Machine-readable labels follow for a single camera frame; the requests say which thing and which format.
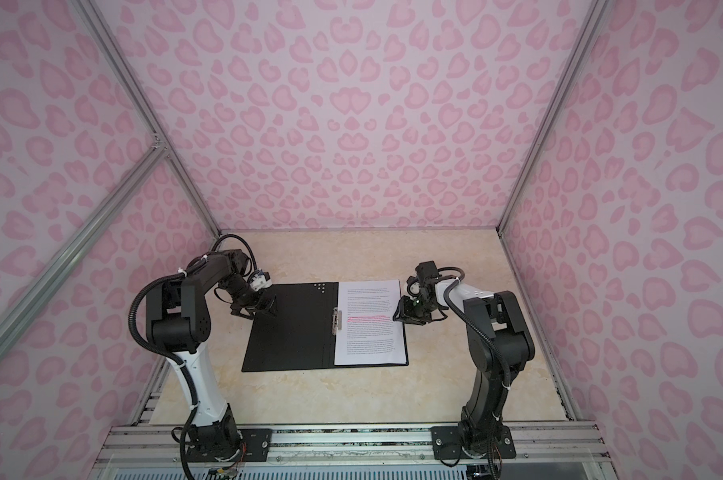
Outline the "printed paper sheet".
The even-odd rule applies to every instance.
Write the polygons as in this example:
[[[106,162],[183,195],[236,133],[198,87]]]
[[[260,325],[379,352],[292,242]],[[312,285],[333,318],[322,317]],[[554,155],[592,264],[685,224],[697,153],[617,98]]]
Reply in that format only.
[[[338,284],[333,364],[336,367],[405,366],[405,326],[395,321],[401,300],[397,280]]]

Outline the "blue folder with black inside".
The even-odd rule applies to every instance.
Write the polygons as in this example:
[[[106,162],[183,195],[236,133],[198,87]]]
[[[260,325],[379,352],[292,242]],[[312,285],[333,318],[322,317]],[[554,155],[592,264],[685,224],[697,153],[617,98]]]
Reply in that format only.
[[[332,310],[341,282],[277,284],[270,289],[269,312],[257,314],[241,371],[285,372],[345,368],[333,364]]]

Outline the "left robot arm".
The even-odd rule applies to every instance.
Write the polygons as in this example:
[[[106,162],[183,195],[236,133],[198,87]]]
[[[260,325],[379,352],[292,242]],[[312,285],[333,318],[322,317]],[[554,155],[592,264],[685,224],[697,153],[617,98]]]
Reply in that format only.
[[[185,463],[237,462],[245,450],[211,365],[207,341],[212,322],[206,294],[226,291],[233,311],[241,314],[259,302],[268,286],[269,276],[255,269],[251,253],[233,249],[205,253],[147,287],[144,341],[172,366],[188,404],[189,414],[174,432]]]

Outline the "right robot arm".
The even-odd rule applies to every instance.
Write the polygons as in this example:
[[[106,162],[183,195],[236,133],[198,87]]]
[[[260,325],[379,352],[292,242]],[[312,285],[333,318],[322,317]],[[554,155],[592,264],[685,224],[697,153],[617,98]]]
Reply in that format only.
[[[499,468],[501,461],[517,457],[503,413],[511,385],[535,358],[535,342],[513,292],[473,287],[458,267],[419,263],[415,275],[407,279],[407,293],[399,300],[393,320],[423,326],[443,321],[449,314],[467,328],[477,375],[457,425],[431,429],[433,455],[451,467],[463,459],[479,458]]]

